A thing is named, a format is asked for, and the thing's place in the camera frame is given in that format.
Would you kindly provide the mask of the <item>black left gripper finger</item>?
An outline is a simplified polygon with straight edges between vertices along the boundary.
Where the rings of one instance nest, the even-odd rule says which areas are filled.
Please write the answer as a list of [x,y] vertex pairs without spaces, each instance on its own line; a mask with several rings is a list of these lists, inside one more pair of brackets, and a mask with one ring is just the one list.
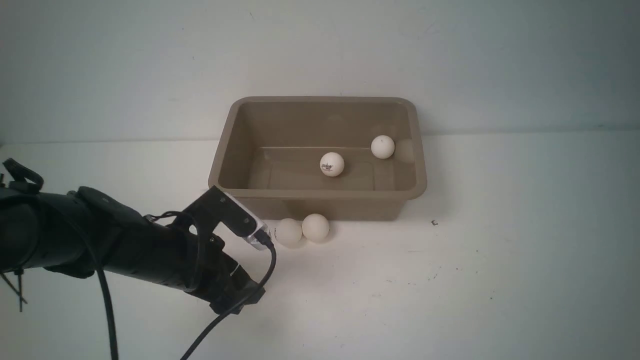
[[266,290],[259,286],[246,272],[235,272],[222,280],[215,282],[210,290],[211,299],[208,300],[210,309],[221,315],[235,306],[231,314],[237,315],[246,305],[255,305],[260,301]]

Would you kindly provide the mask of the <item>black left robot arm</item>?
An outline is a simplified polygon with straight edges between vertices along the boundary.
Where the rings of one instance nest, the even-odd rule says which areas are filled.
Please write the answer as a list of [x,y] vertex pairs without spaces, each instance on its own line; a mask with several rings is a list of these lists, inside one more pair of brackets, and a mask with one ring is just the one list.
[[177,289],[209,303],[216,314],[238,314],[265,287],[224,252],[214,233],[224,224],[254,248],[268,236],[264,225],[231,194],[212,186],[170,224],[141,215],[93,187],[44,193],[43,178],[12,158],[13,178],[1,187],[1,271],[44,268],[78,279],[99,269]]

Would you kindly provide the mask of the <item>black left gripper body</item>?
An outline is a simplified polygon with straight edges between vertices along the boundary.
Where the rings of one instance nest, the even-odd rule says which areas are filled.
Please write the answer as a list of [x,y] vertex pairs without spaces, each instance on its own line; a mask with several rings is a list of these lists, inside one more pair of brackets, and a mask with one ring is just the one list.
[[245,272],[236,260],[224,253],[226,243],[214,232],[202,240],[186,227],[166,225],[166,228],[166,287],[208,302],[215,282],[236,272]]

